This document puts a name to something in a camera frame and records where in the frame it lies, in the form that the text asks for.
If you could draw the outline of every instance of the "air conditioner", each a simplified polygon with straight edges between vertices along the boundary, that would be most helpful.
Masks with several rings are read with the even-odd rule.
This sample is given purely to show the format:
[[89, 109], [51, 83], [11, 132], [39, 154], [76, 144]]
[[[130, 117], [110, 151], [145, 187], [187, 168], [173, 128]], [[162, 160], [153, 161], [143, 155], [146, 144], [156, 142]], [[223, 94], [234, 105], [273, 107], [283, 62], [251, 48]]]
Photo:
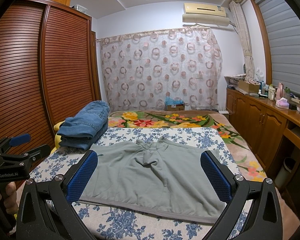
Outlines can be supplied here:
[[185, 3], [184, 9], [185, 14], [182, 15], [182, 20], [186, 23], [228, 26], [230, 22], [230, 19], [226, 17], [225, 9], [221, 6], [201, 3]]

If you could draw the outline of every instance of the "blue and white floral sheet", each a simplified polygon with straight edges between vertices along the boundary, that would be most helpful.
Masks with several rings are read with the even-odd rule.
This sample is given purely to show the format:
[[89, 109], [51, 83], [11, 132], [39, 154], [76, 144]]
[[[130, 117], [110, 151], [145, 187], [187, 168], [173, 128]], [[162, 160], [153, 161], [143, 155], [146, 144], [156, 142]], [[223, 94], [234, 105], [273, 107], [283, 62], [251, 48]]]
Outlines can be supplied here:
[[[96, 144], [107, 146], [127, 140], [135, 142], [137, 138], [144, 141], [157, 141], [161, 136], [202, 149], [219, 149], [221, 162], [227, 165], [233, 174], [240, 174], [218, 131], [212, 128], [109, 128]], [[65, 174], [84, 153], [85, 151], [77, 148], [61, 147], [37, 166], [30, 176], [37, 182], [51, 180], [57, 174]], [[251, 202], [246, 203], [229, 239], [239, 233], [250, 205]], [[72, 206], [92, 234], [100, 239], [201, 240], [212, 226], [191, 221], [171, 220], [116, 207], [79, 202], [73, 203]]]

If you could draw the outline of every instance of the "white wall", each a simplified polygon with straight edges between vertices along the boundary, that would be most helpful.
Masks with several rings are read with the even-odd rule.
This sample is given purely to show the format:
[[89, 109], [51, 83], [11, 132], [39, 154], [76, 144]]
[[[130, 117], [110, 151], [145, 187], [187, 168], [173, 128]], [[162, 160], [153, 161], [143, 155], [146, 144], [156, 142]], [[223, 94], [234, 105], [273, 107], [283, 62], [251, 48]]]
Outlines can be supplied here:
[[266, 81], [265, 50], [263, 47], [262, 35], [257, 15], [250, 0], [247, 0], [241, 5], [241, 7], [246, 18], [250, 34], [254, 68], [255, 70], [259, 68], [260, 72], [263, 72], [263, 80]]
[[[131, 7], [98, 20], [93, 19], [92, 30], [97, 33], [97, 38], [100, 39], [127, 33], [179, 28], [183, 25], [183, 4], [184, 2], [162, 2]], [[243, 73], [244, 57], [239, 36], [231, 25], [223, 27], [223, 29], [212, 29], [223, 57], [221, 75], [218, 81], [218, 102], [219, 109], [225, 109], [226, 81], [224, 76]], [[103, 75], [99, 62], [101, 62], [100, 53], [98, 71], [100, 85], [103, 85]], [[102, 100], [106, 100], [104, 86], [101, 87], [101, 91], [104, 95]]]

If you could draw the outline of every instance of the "sheer curtain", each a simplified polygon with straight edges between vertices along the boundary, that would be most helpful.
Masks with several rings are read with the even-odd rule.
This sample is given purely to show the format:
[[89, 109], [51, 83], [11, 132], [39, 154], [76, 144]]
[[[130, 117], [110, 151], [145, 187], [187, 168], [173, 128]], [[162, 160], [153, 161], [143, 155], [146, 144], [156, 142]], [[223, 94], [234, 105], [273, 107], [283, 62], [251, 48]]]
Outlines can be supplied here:
[[158, 30], [101, 40], [112, 111], [162, 110], [166, 96], [215, 108], [222, 55], [209, 28]]
[[245, 80], [254, 79], [255, 70], [252, 58], [251, 41], [246, 19], [239, 3], [232, 1], [229, 6], [234, 17], [234, 22], [237, 25], [238, 34], [243, 49], [244, 63], [246, 65], [247, 72]]

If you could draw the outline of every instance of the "stack of jeans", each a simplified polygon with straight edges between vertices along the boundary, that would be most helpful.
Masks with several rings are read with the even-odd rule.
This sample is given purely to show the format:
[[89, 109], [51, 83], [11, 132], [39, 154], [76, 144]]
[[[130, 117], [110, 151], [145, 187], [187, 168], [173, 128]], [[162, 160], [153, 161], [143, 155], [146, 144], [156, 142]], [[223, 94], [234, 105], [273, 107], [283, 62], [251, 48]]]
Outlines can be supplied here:
[[57, 135], [60, 146], [88, 150], [108, 129], [109, 105], [104, 101], [87, 104], [75, 117], [66, 118]]

